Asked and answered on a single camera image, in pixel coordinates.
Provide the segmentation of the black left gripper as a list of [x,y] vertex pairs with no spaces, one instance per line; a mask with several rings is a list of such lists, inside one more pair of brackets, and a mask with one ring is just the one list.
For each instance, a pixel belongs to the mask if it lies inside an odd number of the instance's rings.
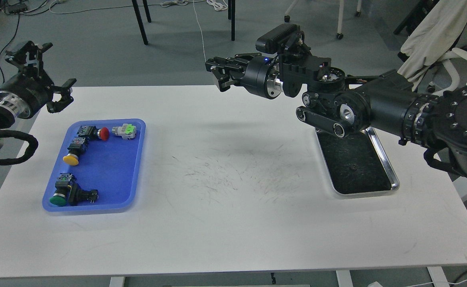
[[[26,41],[14,51],[6,51],[5,61],[19,73],[0,86],[0,106],[10,109],[14,117],[32,118],[45,104],[49,113],[60,113],[73,103],[71,93],[77,79],[54,86],[43,68],[43,53],[52,47],[51,42],[38,45]],[[60,100],[52,101],[54,93],[61,96]]]

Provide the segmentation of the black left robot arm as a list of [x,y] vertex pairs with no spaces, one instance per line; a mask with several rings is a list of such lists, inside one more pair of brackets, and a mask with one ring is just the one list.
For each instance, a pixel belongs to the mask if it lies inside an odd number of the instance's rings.
[[0,86],[0,149],[3,138],[15,138],[28,143],[24,154],[18,158],[0,159],[0,166],[18,165],[34,155],[37,139],[27,133],[11,130],[16,119],[30,119],[47,107],[49,113],[58,113],[73,102],[72,86],[76,79],[56,86],[43,67],[43,54],[53,46],[27,41],[15,51],[7,51],[5,60],[18,68],[18,73]]

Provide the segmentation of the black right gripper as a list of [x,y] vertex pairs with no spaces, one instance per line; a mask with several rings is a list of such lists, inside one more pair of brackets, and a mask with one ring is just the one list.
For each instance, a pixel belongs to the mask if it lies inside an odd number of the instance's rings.
[[273,58],[262,56],[261,53],[236,54],[227,58],[213,57],[206,60],[205,69],[215,76],[214,83],[220,92],[237,86],[268,99],[277,98],[282,93],[277,63]]

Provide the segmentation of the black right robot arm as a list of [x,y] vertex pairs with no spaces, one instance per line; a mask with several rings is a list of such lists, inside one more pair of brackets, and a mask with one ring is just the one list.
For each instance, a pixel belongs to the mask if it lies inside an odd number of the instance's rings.
[[231,86],[274,99],[295,97],[296,116],[319,131],[345,139],[374,127],[426,148],[435,169],[467,178],[467,85],[441,96],[415,93],[396,71],[381,76],[347,76],[330,58],[312,55],[296,24],[283,23],[257,39],[256,53],[206,60],[206,71],[222,92]]

